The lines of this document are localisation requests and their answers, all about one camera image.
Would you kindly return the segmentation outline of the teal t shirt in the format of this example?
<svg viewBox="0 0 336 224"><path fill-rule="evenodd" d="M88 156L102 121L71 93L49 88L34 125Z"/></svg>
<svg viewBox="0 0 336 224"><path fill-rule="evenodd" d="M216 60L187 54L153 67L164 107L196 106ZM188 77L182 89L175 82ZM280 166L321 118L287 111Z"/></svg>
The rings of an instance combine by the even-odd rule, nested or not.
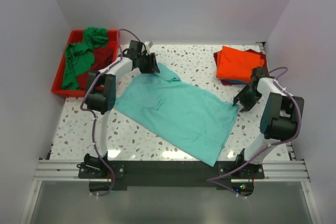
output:
<svg viewBox="0 0 336 224"><path fill-rule="evenodd" d="M183 82L163 64L134 77L116 109L184 151L214 166L237 119L238 107Z"/></svg>

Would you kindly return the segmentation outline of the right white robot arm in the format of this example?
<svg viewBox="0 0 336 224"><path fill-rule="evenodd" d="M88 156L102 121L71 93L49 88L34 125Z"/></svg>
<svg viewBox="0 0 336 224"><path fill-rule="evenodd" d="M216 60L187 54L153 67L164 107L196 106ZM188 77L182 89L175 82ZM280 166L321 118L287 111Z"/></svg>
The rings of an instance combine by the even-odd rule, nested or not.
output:
<svg viewBox="0 0 336 224"><path fill-rule="evenodd" d="M265 98L266 105L260 133L235 160L234 173L239 178L250 175L276 146L296 139L301 129L304 98L289 93L265 68L257 67L251 72L250 83L234 97L233 104L239 103L243 106L241 112L247 112L261 98Z"/></svg>

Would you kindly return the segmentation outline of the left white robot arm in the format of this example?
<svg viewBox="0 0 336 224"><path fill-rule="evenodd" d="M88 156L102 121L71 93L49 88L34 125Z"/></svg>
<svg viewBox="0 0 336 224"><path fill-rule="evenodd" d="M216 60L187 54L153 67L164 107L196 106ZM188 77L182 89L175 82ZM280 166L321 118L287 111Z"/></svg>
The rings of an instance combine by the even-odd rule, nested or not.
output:
<svg viewBox="0 0 336 224"><path fill-rule="evenodd" d="M93 115L92 147L87 156L107 160L106 130L110 111L116 103L117 82L134 69L141 73L159 73L151 41L130 41L116 60L98 71L89 71L85 96L80 109Z"/></svg>

